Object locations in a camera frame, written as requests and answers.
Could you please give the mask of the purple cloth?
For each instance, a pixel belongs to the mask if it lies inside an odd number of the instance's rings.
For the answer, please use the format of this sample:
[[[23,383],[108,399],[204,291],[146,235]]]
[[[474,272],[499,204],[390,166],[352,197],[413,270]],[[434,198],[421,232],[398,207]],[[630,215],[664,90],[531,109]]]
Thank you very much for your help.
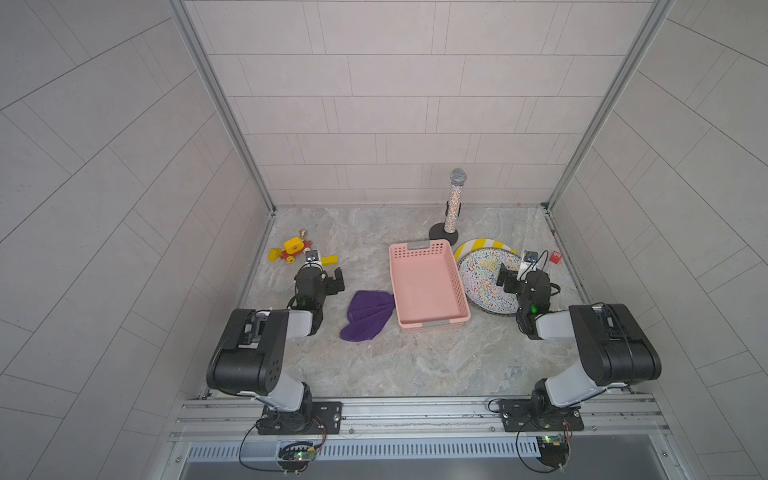
[[[348,324],[340,331],[347,342],[372,340],[384,328],[395,309],[394,295],[385,291],[357,291],[347,309]]]

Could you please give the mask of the yellow white striped plate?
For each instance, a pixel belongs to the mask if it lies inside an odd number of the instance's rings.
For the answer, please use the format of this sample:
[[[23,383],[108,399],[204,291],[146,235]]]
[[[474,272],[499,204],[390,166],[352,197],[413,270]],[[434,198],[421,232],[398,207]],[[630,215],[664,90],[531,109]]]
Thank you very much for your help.
[[[463,244],[461,244],[454,252],[454,259],[456,262],[459,262],[464,256],[468,255],[469,253],[480,250],[483,248],[492,248],[492,249],[499,249],[504,250],[507,252],[510,252],[514,255],[518,255],[518,253],[513,250],[510,246],[504,244],[503,242],[500,242],[498,240],[493,239],[487,239],[487,238],[478,238],[478,239],[471,239]]]

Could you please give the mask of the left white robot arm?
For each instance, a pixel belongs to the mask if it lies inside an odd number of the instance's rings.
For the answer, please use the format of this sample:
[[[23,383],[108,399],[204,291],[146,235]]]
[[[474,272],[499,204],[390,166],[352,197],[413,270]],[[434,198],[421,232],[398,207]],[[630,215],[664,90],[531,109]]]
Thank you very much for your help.
[[[345,290],[340,268],[329,275],[317,263],[303,265],[294,278],[295,294],[284,309],[235,309],[206,371],[209,388],[253,397],[279,413],[311,413],[310,387],[283,371],[286,343],[315,335],[322,325],[326,297]]]

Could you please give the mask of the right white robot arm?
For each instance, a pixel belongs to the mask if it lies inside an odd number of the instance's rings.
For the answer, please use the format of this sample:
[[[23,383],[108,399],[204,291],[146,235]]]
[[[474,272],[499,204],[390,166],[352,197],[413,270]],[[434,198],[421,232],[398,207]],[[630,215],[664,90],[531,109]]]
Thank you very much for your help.
[[[496,284],[516,296],[522,334],[538,341],[573,340],[577,346],[574,364],[537,382],[528,402],[530,417],[572,410],[609,389],[660,377],[660,356],[625,305],[598,302],[552,311],[550,300],[559,288],[531,266],[518,272],[502,265]]]

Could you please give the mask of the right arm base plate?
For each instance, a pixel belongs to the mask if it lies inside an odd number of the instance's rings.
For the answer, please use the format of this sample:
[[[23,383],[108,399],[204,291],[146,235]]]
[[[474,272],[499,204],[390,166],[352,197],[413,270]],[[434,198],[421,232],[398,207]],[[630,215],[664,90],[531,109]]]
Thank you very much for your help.
[[[504,431],[579,432],[585,429],[579,406],[557,408],[533,400],[502,398],[490,402],[491,410],[501,417]]]

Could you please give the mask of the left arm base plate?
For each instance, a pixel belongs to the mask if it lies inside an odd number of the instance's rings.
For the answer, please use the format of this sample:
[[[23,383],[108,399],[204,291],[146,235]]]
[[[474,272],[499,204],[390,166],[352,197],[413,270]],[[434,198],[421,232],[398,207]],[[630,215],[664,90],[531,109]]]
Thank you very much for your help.
[[[311,410],[282,412],[265,406],[256,421],[259,435],[318,435],[338,434],[343,403],[338,401],[313,402]]]

